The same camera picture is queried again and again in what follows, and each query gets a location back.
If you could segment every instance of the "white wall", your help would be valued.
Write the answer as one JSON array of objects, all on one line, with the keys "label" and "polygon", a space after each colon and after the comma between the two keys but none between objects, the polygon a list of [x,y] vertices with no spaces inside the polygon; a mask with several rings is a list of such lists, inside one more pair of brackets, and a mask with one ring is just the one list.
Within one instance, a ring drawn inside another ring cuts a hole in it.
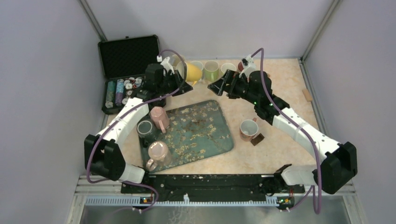
[{"label": "white wall", "polygon": [[101,123],[99,39],[76,0],[0,3],[0,223],[66,221]]},{"label": "white wall", "polygon": [[331,136],[357,147],[370,223],[396,223],[396,1],[343,1],[308,59]]},{"label": "white wall", "polygon": [[187,58],[300,57],[331,0],[87,0],[109,40],[156,34]]}]

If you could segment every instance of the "black foam lining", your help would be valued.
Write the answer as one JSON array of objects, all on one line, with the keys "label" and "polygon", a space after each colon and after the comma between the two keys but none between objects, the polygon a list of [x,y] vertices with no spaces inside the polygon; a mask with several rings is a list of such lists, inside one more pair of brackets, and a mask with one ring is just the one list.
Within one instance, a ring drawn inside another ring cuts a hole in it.
[{"label": "black foam lining", "polygon": [[147,65],[157,62],[159,43],[156,35],[99,43],[106,78],[144,74]]}]

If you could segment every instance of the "wire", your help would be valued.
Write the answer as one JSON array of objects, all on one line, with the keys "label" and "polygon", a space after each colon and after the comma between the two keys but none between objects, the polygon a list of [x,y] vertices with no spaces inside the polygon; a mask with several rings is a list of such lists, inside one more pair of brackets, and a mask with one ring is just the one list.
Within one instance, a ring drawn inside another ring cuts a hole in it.
[{"label": "wire", "polygon": [[[161,55],[161,54],[162,54],[163,52],[165,52],[165,51],[172,52],[172,53],[174,53],[175,55],[177,55],[177,56],[180,58],[180,61],[183,63],[183,66],[184,66],[184,77],[187,77],[187,65],[186,65],[184,59],[180,56],[180,54],[178,54],[178,53],[175,52],[174,50],[165,49],[165,50],[162,50],[162,51],[159,53],[159,55]],[[183,86],[184,84],[185,84],[185,79],[182,80],[182,82],[181,82],[181,84],[180,84],[180,87]],[[155,98],[155,99],[151,99],[151,100],[142,102],[141,104],[138,104],[138,105],[132,107],[132,109],[130,109],[129,111],[127,111],[125,114],[121,115],[121,116],[120,116],[120,119],[123,119],[123,118],[126,117],[128,114],[130,114],[132,111],[134,111],[134,110],[136,110],[137,108],[139,108],[140,106],[143,106],[143,105],[146,105],[146,104],[149,104],[149,103],[152,103],[152,102],[156,102],[156,101],[158,101],[158,100],[162,100],[162,99],[165,99],[165,98],[167,98],[167,97],[169,97],[169,96],[172,96],[173,94],[177,93],[177,92],[180,90],[180,87],[178,87],[175,91],[173,91],[173,92],[171,92],[171,93],[169,93],[169,94],[166,94],[166,95],[164,95],[164,96],[161,96],[161,97],[158,97],[158,98]],[[95,154],[95,151],[96,151],[96,149],[98,148],[99,143],[100,143],[100,142],[103,140],[103,138],[109,133],[109,131],[110,131],[114,126],[117,125],[117,123],[118,123],[118,120],[116,120],[113,124],[111,124],[111,125],[99,136],[98,140],[95,142],[95,145],[94,145],[93,148],[92,148],[91,154],[90,154],[89,159],[88,159],[88,163],[87,163],[87,172],[86,172],[86,178],[87,178],[87,181],[88,181],[89,183],[99,183],[99,182],[108,180],[108,179],[106,179],[106,178],[100,179],[100,180],[97,180],[97,181],[91,180],[91,177],[90,177],[90,174],[91,174],[91,164],[92,164],[93,155]],[[159,198],[159,195],[158,195],[157,190],[155,190],[155,189],[154,189],[153,187],[151,187],[151,186],[148,186],[148,185],[145,185],[145,184],[140,184],[140,183],[133,183],[133,182],[130,182],[130,181],[124,181],[123,183],[129,184],[129,185],[138,186],[138,187],[148,188],[148,189],[152,190],[152,191],[155,193],[154,201],[151,203],[150,206],[148,206],[147,208],[141,210],[141,212],[145,212],[145,211],[147,211],[148,209],[150,209],[150,208],[157,202],[157,200],[158,200],[158,198]],[[109,216],[107,216],[105,219],[103,219],[102,221],[100,221],[100,223],[102,223],[104,220],[106,220],[108,217],[110,217],[110,215],[113,215],[114,213],[116,213],[116,212],[118,212],[118,211],[121,211],[121,210],[125,210],[125,209],[133,209],[133,208],[131,208],[131,207],[125,207],[125,208],[122,208],[122,209],[118,209],[118,210],[112,212],[111,214],[109,214]]]},{"label": "wire", "polygon": [[[261,51],[261,59],[260,59],[260,75],[261,75],[261,81],[262,81],[262,87],[264,88],[264,92],[265,95],[267,96],[268,100],[271,102],[271,104],[274,106],[274,108],[282,115],[284,116],[290,123],[292,123],[294,126],[296,126],[297,128],[300,127],[300,125],[298,125],[297,122],[293,121],[290,117],[288,117],[284,112],[282,112],[281,109],[279,109],[279,107],[275,104],[275,102],[273,101],[273,99],[271,98],[271,96],[269,95],[269,92],[267,90],[267,86],[265,84],[265,80],[264,80],[264,69],[263,69],[263,64],[264,64],[264,48],[260,48],[258,49],[256,52],[254,52],[252,54],[252,57],[254,57],[257,53],[259,53]],[[316,194],[315,194],[315,186],[312,185],[310,187],[310,190],[305,194],[305,196],[303,197],[303,199],[298,202],[293,208],[297,207],[309,194],[309,192],[311,192],[311,190],[313,189],[313,210],[315,211],[316,214],[320,213],[321,207],[322,207],[322,172],[320,169],[320,159],[319,159],[319,151],[318,148],[316,147],[315,141],[313,140],[313,138],[309,135],[309,133],[304,129],[301,128],[300,129],[302,133],[305,134],[305,136],[307,136],[308,140],[310,141],[310,143],[312,144],[313,147],[313,152],[315,154],[315,160],[316,160],[316,166],[317,166],[317,171],[318,171],[318,205],[316,206]]]}]

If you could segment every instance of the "table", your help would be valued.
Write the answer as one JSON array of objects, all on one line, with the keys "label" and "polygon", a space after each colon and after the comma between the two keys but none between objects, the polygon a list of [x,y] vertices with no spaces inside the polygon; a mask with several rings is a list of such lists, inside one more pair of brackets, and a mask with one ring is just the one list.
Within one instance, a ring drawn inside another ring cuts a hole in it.
[{"label": "table", "polygon": [[[217,60],[221,66],[239,60]],[[257,68],[260,60],[255,60]],[[266,59],[264,70],[270,74],[273,93],[285,100],[303,119],[318,128],[313,108],[304,98],[303,75],[297,59]],[[158,174],[271,174],[287,163],[294,165],[315,164],[315,160],[299,144],[281,130],[258,119],[259,132],[265,139],[257,146],[244,142],[239,137],[240,123],[245,119],[257,117],[254,106],[243,99],[228,99],[226,93],[216,96],[207,88],[209,82],[201,81],[193,86],[194,90],[177,97],[167,99],[166,110],[202,102],[217,100],[223,110],[230,128],[235,147],[228,153],[192,162],[175,168],[158,172]],[[107,124],[116,115],[108,117]],[[143,167],[139,149],[139,139],[134,129],[121,148],[127,163]]]}]

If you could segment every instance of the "green tray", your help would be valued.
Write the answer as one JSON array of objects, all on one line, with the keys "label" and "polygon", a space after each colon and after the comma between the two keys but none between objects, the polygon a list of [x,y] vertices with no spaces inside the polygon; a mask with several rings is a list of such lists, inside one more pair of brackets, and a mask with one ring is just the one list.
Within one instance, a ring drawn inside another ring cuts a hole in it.
[{"label": "green tray", "polygon": [[[159,132],[172,153],[168,166],[158,166],[151,173],[177,167],[231,151],[234,141],[226,119],[216,100],[179,107],[166,112],[170,125],[166,133]],[[147,148],[141,146],[143,166],[150,159]]]}]

